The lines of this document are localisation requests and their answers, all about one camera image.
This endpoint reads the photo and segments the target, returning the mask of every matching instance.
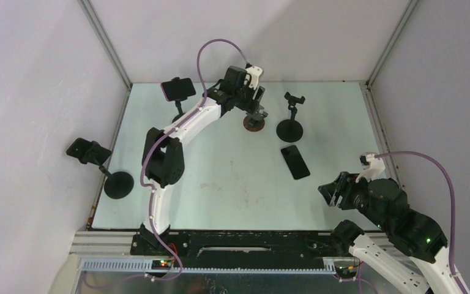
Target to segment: black round base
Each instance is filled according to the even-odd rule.
[[[264,128],[264,126],[266,125],[266,121],[263,119],[257,121],[249,116],[246,116],[242,124],[244,125],[244,128],[249,130],[250,132],[258,132],[259,130]]]
[[[183,116],[183,115],[176,115],[176,117],[172,119],[172,123],[175,123],[175,122],[176,122],[178,119],[180,119],[181,116]]]
[[[103,190],[112,199],[121,199],[127,196],[134,187],[134,179],[125,171],[113,173],[112,178],[107,178]]]
[[[285,119],[277,125],[277,135],[285,142],[294,143],[302,138],[304,128],[297,121]]]

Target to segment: light blue table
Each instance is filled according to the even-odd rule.
[[[269,117],[263,130],[244,129],[237,108],[206,127],[185,149],[185,173],[174,188],[172,228],[227,230],[332,230],[349,219],[365,230],[377,229],[357,211],[330,208],[318,193],[339,172],[360,172],[359,155],[378,146],[360,86],[356,82],[262,83],[261,101]],[[201,85],[195,85],[202,93]],[[305,96],[297,120],[304,137],[296,142],[311,171],[293,180],[280,149],[289,146],[276,125],[289,116],[284,93]],[[191,109],[199,95],[183,103]],[[158,84],[135,84],[110,171],[125,170],[135,179],[132,192],[110,199],[102,192],[93,228],[139,228],[147,213],[149,188],[139,184],[146,132],[162,129],[177,114]]]

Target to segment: gray wall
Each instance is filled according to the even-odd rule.
[[[65,155],[109,146],[125,87],[76,0],[0,0],[0,293],[46,293],[100,172]]]
[[[197,51],[214,38],[243,49],[264,81],[364,80],[408,0],[93,1],[133,82],[198,81]],[[203,51],[207,81],[241,66],[237,51]]]
[[[457,193],[457,266],[470,288],[470,1],[421,1],[373,94],[393,150],[434,156]],[[450,202],[439,170],[397,158],[415,209],[449,235]]]

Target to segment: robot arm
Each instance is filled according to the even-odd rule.
[[[318,190],[329,206],[357,209],[384,231],[394,247],[410,257],[424,277],[417,275],[382,251],[353,222],[345,220],[331,234],[341,253],[350,253],[369,264],[402,293],[462,293],[448,263],[449,248],[440,226],[408,205],[406,192],[392,179],[374,179],[384,170],[374,154],[361,157],[367,166],[361,174],[341,172]],[[468,293],[469,289],[459,277]]]
[[[206,126],[221,118],[234,107],[246,111],[253,117],[267,116],[260,105],[264,88],[258,86],[263,74],[260,67],[247,64],[245,69],[231,66],[224,79],[207,90],[207,98],[197,103],[188,113],[162,130],[152,128],[147,133],[143,160],[157,140],[171,132],[158,146],[150,158],[145,176],[155,187],[152,211],[154,216],[153,233],[161,234],[170,226],[169,210],[173,186],[180,180],[185,170],[184,148]],[[150,229],[149,219],[144,226]]]

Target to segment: smartphone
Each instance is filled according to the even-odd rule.
[[[282,152],[282,156],[289,167],[289,171],[293,174],[293,179],[301,179],[311,175],[296,145],[282,148],[280,152]]]
[[[165,81],[161,83],[161,90],[167,101],[186,100],[195,95],[195,88],[190,78],[174,78],[171,81]]]

